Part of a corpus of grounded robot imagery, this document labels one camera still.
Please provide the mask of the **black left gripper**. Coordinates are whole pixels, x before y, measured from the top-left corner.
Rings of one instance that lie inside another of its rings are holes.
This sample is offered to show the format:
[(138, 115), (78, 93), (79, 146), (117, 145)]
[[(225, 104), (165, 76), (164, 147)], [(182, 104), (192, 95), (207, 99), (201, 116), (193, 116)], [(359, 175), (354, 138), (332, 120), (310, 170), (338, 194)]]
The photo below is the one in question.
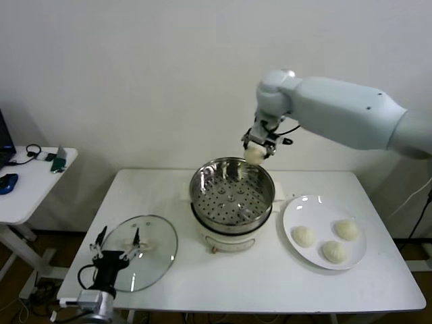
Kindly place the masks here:
[(108, 294), (116, 294), (115, 282), (118, 273), (127, 268), (130, 261), (136, 257), (140, 251), (140, 235), (139, 228), (136, 228), (132, 243), (125, 251), (119, 250), (104, 250), (101, 246), (105, 238), (107, 226), (97, 235), (94, 243), (90, 244), (92, 260), (94, 267), (97, 269), (97, 274), (94, 279), (92, 289), (100, 290)]

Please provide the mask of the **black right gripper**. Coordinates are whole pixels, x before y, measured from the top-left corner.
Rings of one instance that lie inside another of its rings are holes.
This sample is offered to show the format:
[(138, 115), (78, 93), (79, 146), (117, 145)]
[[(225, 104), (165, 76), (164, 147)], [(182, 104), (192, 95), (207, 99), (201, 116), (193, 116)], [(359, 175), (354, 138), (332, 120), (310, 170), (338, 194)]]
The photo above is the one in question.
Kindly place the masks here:
[[(276, 152), (277, 145), (281, 142), (281, 136), (277, 135), (276, 133), (270, 133), (267, 135), (265, 140), (265, 155), (264, 159), (268, 159), (269, 157), (274, 156)], [(244, 149), (248, 148), (248, 143), (250, 142), (249, 134), (243, 135), (241, 138), (242, 145)]]

